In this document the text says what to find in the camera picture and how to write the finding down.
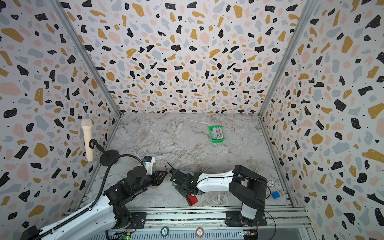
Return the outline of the red card black stripe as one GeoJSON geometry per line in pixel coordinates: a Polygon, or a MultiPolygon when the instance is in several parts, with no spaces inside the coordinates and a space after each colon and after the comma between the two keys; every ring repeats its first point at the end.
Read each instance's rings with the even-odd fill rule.
{"type": "Polygon", "coordinates": [[[196,196],[187,195],[185,196],[185,199],[190,207],[198,203],[198,198],[196,196]]]}

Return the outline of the green plastic card tray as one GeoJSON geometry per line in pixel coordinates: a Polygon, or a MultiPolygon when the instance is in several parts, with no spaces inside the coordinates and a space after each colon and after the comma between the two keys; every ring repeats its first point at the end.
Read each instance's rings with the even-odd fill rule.
{"type": "Polygon", "coordinates": [[[212,143],[222,143],[225,140],[222,126],[210,126],[209,132],[212,143]]]}

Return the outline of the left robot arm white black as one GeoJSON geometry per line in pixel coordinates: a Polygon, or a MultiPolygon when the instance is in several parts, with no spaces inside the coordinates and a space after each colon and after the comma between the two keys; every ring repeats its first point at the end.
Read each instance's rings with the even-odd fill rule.
{"type": "Polygon", "coordinates": [[[32,226],[22,233],[22,240],[83,240],[113,227],[131,224],[126,204],[150,187],[159,186],[167,171],[150,175],[143,166],[133,168],[126,178],[103,191],[91,204],[44,228],[32,226]]]}

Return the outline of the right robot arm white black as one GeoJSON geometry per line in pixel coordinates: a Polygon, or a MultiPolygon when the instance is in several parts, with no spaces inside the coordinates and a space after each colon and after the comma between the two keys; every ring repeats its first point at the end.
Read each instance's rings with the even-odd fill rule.
{"type": "Polygon", "coordinates": [[[187,174],[175,168],[171,168],[169,173],[171,182],[184,197],[209,192],[229,192],[240,200],[240,212],[233,217],[227,213],[226,225],[229,227],[257,226],[257,216],[263,216],[262,211],[269,197],[267,193],[271,192],[266,178],[241,165],[221,174],[187,174]]]}

